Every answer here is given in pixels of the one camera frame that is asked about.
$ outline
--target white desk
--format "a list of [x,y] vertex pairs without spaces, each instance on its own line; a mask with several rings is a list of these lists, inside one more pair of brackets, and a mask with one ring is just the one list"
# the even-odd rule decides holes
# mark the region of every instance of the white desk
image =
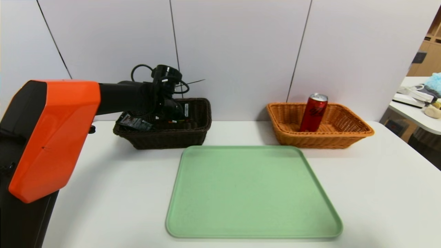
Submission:
[[[414,86],[424,83],[429,77],[405,77],[401,86]],[[441,135],[441,119],[434,119],[425,115],[422,109],[391,101],[389,108],[415,122],[420,128]]]
[[[188,240],[165,229],[183,149],[135,150],[94,124],[60,190],[44,248],[440,248],[441,172],[377,122],[344,150],[303,149],[339,213],[333,240]],[[205,145],[276,145],[270,122],[213,122]]]

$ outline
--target soda can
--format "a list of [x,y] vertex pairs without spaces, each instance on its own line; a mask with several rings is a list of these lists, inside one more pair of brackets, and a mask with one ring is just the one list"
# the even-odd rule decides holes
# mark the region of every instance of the soda can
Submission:
[[306,104],[305,113],[303,114],[300,132],[315,132],[320,126],[320,122],[328,105],[328,97],[319,93],[309,96]]

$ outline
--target tan wicker basket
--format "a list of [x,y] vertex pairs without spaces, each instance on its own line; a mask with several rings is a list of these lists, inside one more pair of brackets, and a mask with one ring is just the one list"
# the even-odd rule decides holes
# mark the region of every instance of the tan wicker basket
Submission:
[[281,145],[341,149],[374,135],[366,122],[340,104],[328,104],[317,132],[299,132],[306,103],[270,103],[266,108]]

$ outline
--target wicker basket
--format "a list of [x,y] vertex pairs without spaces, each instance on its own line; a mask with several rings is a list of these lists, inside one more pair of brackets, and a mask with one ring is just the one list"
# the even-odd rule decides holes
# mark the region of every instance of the wicker basket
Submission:
[[366,122],[340,104],[328,104],[317,132],[299,132],[306,103],[270,103],[266,108],[281,145],[338,149],[374,135]]
[[154,124],[155,130],[136,131],[115,124],[113,133],[126,138],[139,150],[186,148],[202,145],[208,129],[211,126],[210,102],[205,98],[175,99],[180,104],[189,105],[190,122],[168,123],[155,120],[155,116],[146,116],[143,119]]

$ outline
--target plastic tray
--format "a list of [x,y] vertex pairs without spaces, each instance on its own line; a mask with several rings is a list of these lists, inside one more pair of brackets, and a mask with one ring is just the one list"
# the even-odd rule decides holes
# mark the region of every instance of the plastic tray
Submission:
[[299,149],[194,146],[166,228],[179,238],[329,238],[343,225]]

